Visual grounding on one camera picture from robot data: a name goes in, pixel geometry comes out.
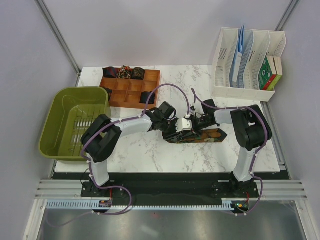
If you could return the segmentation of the floral brown green tie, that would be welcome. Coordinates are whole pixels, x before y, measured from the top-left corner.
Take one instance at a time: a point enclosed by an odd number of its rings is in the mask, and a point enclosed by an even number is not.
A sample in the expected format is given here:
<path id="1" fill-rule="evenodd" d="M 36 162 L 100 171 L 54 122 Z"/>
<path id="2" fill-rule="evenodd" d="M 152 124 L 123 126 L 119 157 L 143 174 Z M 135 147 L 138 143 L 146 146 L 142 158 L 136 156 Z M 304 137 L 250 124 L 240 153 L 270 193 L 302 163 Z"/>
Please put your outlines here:
<path id="1" fill-rule="evenodd" d="M 163 139 L 170 144 L 198 144 L 198 143 L 222 143 L 228 136 L 220 128 L 206 129 L 200 132 L 186 131 L 186 134 L 176 136 L 162 135 Z"/>

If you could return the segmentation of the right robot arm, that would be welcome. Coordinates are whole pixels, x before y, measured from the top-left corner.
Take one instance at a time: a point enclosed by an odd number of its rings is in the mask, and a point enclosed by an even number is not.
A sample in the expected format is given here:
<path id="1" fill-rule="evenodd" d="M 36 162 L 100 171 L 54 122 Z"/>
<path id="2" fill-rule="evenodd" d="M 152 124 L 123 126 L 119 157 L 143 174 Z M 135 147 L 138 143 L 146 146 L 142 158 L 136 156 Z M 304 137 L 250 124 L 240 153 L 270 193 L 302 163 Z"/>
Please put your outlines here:
<path id="1" fill-rule="evenodd" d="M 272 138 L 271 128 L 258 105 L 218 108 L 212 99 L 201 105 L 204 116 L 192 119 L 194 131 L 221 124 L 233 126 L 240 149 L 232 172 L 236 180 L 229 184 L 229 191 L 233 196 L 240 197 L 247 191 L 245 182 L 255 177 L 255 162 L 259 152 Z"/>

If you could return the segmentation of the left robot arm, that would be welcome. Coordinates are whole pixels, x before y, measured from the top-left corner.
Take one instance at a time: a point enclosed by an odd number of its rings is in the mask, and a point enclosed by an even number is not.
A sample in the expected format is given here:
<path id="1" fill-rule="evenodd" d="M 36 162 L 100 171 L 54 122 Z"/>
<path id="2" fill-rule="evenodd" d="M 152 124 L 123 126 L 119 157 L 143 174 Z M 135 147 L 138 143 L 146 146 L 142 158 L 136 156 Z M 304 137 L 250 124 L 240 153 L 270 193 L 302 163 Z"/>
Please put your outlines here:
<path id="1" fill-rule="evenodd" d="M 154 107 L 128 118 L 99 115 L 80 140 L 82 144 L 80 155 L 87 160 L 89 177 L 94 182 L 92 191 L 99 197 L 109 193 L 108 158 L 112 155 L 120 138 L 150 131 L 164 132 L 169 129 L 170 122 L 176 113 L 177 110 L 174 107 L 164 102 L 160 107 Z"/>

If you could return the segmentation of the wooden compartment tray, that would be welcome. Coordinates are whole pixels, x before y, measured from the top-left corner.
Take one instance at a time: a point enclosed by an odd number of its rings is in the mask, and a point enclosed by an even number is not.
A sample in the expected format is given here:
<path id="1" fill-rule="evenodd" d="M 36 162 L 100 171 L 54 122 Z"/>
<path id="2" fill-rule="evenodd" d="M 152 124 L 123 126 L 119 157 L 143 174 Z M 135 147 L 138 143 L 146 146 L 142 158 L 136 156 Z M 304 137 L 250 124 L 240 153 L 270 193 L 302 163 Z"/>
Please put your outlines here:
<path id="1" fill-rule="evenodd" d="M 161 72 L 157 69 L 144 69 L 143 80 L 105 78 L 102 72 L 100 87 L 104 88 L 109 97 L 109 105 L 118 108 L 143 109 L 146 104 L 140 103 L 142 92 L 155 93 L 154 104 L 148 104 L 151 109 L 156 106 L 158 91 L 155 90 L 160 83 Z"/>

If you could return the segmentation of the blue paper folder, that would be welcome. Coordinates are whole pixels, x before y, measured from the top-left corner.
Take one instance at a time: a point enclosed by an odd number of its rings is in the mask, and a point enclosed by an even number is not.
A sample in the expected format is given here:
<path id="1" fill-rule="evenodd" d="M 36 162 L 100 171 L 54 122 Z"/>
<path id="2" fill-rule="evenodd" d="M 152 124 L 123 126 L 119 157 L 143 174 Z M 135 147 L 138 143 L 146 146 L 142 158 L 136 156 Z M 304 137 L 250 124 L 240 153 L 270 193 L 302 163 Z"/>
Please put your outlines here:
<path id="1" fill-rule="evenodd" d="M 229 83 L 232 88 L 245 88 L 245 69 L 249 61 L 254 43 L 253 30 L 245 29 L 245 25 L 238 30 L 238 39 L 229 73 Z"/>

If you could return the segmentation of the rolled dark gold tie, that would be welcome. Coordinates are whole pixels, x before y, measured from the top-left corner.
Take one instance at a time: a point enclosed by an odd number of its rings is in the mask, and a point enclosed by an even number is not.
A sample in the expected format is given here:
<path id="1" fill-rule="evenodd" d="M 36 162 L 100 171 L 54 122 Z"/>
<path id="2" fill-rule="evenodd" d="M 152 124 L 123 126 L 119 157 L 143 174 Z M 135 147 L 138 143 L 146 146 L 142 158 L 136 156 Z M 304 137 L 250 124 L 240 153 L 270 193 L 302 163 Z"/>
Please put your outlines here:
<path id="1" fill-rule="evenodd" d="M 145 77 L 145 70 L 141 67 L 135 67 L 131 73 L 131 79 L 143 80 Z"/>

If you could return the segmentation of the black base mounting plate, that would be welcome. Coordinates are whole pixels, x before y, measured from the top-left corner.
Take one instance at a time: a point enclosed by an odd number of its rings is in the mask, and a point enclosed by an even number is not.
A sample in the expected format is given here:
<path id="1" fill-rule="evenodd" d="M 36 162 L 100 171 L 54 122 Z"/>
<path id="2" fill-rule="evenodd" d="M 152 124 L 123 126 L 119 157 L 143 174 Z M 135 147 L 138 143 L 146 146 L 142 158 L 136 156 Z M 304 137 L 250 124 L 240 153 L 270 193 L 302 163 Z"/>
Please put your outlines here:
<path id="1" fill-rule="evenodd" d="M 116 204 L 200 205 L 219 204 L 223 198 L 259 196 L 253 181 L 237 183 L 231 173 L 110 173 L 104 189 L 84 182 L 81 196 L 111 197 Z"/>

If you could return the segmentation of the rolled multicolour patterned tie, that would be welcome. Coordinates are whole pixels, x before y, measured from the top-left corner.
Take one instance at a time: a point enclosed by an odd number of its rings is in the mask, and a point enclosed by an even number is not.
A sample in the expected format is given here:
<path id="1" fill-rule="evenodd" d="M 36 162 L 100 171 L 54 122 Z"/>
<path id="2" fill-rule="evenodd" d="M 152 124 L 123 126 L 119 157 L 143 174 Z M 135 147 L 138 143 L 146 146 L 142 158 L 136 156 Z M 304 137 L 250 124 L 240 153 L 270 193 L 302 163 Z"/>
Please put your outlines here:
<path id="1" fill-rule="evenodd" d="M 131 67 L 129 67 L 128 65 L 123 65 L 117 74 L 117 77 L 119 79 L 130 79 L 131 75 L 132 75 L 132 71 L 133 69 Z"/>

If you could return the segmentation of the white plastic file organizer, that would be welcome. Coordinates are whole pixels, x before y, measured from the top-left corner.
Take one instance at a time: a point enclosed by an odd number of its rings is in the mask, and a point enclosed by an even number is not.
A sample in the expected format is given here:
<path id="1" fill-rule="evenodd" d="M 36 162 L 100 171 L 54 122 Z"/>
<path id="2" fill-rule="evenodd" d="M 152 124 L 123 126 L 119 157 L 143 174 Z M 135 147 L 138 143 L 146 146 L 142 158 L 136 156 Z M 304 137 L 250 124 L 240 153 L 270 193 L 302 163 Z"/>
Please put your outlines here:
<path id="1" fill-rule="evenodd" d="M 268 102 L 275 91 L 262 90 L 259 72 L 266 56 L 281 57 L 285 32 L 223 27 L 212 63 L 215 97 Z"/>

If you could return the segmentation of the rolled navy red tie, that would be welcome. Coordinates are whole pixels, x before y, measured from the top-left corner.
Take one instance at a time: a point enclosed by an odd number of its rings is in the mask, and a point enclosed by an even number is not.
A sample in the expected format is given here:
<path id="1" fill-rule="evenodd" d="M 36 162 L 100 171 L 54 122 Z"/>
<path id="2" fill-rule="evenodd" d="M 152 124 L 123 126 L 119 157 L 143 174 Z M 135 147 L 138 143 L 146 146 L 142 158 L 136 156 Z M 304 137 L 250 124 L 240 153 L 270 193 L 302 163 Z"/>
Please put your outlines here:
<path id="1" fill-rule="evenodd" d="M 102 71 L 104 78 L 116 79 L 118 77 L 118 69 L 113 66 L 105 67 L 102 69 Z"/>

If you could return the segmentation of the green white book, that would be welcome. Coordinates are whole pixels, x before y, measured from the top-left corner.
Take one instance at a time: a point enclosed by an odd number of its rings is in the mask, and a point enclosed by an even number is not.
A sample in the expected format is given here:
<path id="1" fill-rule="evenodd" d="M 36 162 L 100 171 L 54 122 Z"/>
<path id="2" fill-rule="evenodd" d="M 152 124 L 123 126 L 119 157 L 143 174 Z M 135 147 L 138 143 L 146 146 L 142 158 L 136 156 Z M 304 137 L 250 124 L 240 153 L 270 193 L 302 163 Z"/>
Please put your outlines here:
<path id="1" fill-rule="evenodd" d="M 258 83 L 260 90 L 266 90 L 271 81 L 276 77 L 274 57 L 266 55 L 258 74 Z"/>

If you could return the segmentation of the red spine book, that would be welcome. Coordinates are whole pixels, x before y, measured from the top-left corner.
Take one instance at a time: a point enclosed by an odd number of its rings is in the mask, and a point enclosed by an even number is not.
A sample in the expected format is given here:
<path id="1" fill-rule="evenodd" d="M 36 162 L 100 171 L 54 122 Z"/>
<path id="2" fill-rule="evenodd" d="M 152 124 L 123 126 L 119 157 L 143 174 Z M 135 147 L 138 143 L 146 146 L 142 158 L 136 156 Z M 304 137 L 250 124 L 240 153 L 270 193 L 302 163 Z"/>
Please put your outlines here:
<path id="1" fill-rule="evenodd" d="M 279 82 L 279 80 L 283 76 L 283 67 L 282 67 L 281 58 L 278 56 L 274 56 L 273 61 L 274 61 L 274 66 L 275 66 L 275 70 L 276 70 L 277 75 L 272 80 L 272 82 L 269 84 L 269 86 L 267 87 L 267 89 L 266 89 L 267 91 L 272 91 L 274 89 L 275 85 Z"/>

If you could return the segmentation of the olive green plastic basket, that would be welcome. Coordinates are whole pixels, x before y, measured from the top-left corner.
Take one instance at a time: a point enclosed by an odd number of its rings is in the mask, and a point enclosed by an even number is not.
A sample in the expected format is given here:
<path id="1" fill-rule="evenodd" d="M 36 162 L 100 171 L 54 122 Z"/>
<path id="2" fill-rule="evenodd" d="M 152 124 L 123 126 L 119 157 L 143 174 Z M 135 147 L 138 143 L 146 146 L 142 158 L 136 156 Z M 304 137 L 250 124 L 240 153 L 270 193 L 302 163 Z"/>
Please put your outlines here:
<path id="1" fill-rule="evenodd" d="M 81 138 L 101 114 L 111 115 L 109 96 L 102 87 L 62 89 L 50 106 L 38 143 L 39 152 L 48 159 L 83 162 Z"/>

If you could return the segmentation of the aluminium rail frame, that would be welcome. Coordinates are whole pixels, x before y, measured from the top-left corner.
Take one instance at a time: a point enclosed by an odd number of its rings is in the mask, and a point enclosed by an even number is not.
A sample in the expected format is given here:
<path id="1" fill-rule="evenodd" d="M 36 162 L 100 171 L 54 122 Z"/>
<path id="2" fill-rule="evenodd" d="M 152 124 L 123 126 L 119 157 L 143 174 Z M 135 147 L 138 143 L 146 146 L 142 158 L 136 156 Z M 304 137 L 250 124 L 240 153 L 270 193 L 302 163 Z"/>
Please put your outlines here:
<path id="1" fill-rule="evenodd" d="M 47 209 L 48 200 L 82 197 L 84 178 L 41 180 L 25 240 L 314 240 L 307 194 L 299 180 L 256 181 L 258 197 L 223 198 L 247 206 L 234 210 Z"/>

